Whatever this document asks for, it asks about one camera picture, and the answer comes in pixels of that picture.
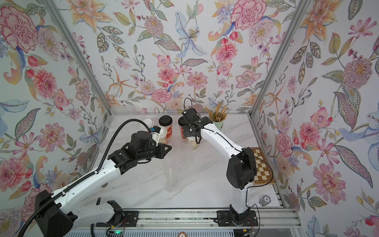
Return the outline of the cream cup white lid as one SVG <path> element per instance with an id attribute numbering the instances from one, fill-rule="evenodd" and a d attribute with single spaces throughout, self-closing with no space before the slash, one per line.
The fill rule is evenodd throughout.
<path id="1" fill-rule="evenodd" d="M 167 130 L 165 127 L 163 126 L 159 126 L 161 128 L 161 139 L 159 141 L 159 143 L 163 143 L 163 144 L 167 144 Z"/>
<path id="2" fill-rule="evenodd" d="M 198 137 L 188 137 L 187 138 L 187 146 L 192 150 L 196 150 L 200 143 L 200 138 Z"/>

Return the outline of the clear plastic carrier bag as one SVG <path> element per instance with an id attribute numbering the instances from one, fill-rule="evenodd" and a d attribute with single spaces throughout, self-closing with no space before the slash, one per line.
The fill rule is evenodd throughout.
<path id="1" fill-rule="evenodd" d="M 173 148 L 162 160 L 165 174 L 165 189 L 172 193 L 206 176 L 213 164 L 210 148 Z"/>

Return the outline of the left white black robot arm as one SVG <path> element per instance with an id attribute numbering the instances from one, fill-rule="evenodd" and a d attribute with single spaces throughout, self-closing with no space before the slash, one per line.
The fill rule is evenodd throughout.
<path id="1" fill-rule="evenodd" d="M 153 158 L 163 159 L 172 147 L 157 143 L 148 132 L 139 131 L 131 141 L 114 151 L 103 165 L 89 172 L 65 188 L 50 194 L 41 192 L 36 197 L 35 218 L 45 237 L 63 237 L 72 229 L 105 223 L 117 226 L 127 220 L 120 205 L 108 201 L 94 207 L 80 207 L 79 204 L 105 183 L 123 175 L 130 169 Z"/>

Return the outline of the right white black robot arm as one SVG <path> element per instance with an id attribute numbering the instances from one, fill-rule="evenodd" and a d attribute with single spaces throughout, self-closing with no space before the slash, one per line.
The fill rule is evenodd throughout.
<path id="1" fill-rule="evenodd" d="M 247 215 L 246 204 L 248 185 L 254 182 L 257 175 L 255 155 L 252 149 L 243 148 L 226 137 L 209 117 L 200 117 L 194 108 L 182 112 L 184 119 L 183 135 L 194 137 L 196 141 L 206 140 L 218 152 L 228 159 L 226 177 L 233 186 L 231 212 L 236 215 Z"/>

